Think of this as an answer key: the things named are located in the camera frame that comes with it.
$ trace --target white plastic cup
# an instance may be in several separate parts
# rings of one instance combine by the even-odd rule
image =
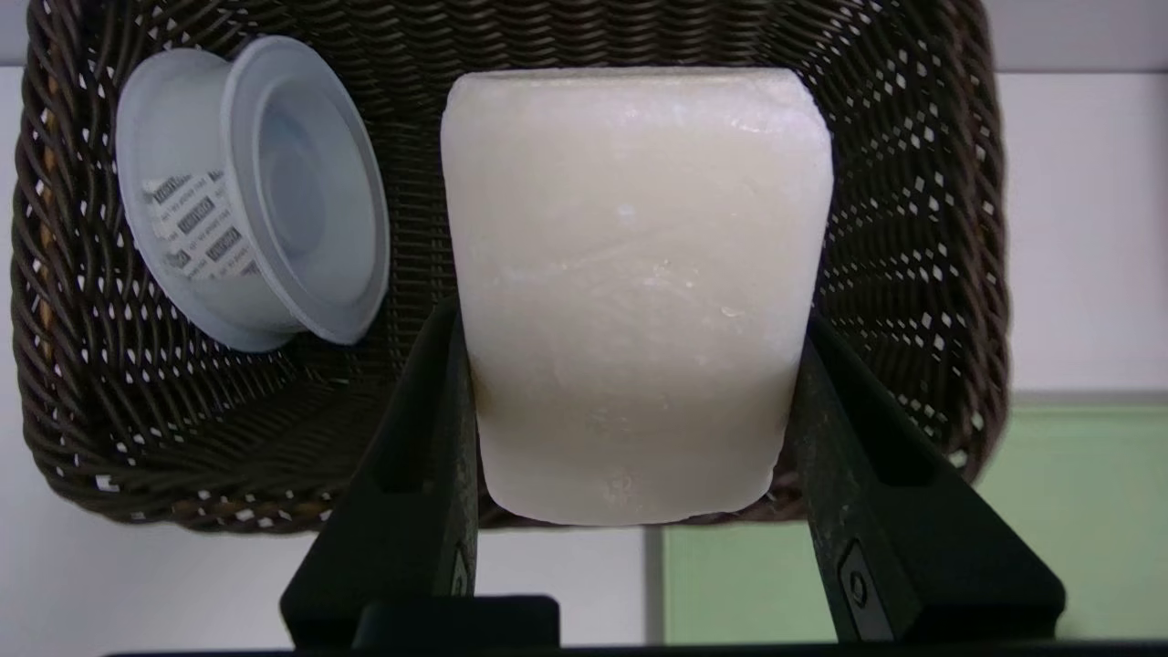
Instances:
[[[356,106],[311,48],[269,36],[234,63],[146,60],[116,147],[134,243],[208,336],[259,352],[305,330],[339,344],[368,330],[389,283],[385,194]]]

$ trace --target light green panel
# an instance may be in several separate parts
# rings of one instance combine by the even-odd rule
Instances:
[[[1168,637],[1168,408],[1015,410],[981,495],[1066,585],[1059,636]],[[834,641],[805,524],[670,528],[668,643]]]

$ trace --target salt block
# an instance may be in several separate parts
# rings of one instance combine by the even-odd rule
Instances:
[[[492,497],[632,525],[765,495],[833,185],[799,78],[472,74],[442,157]]]

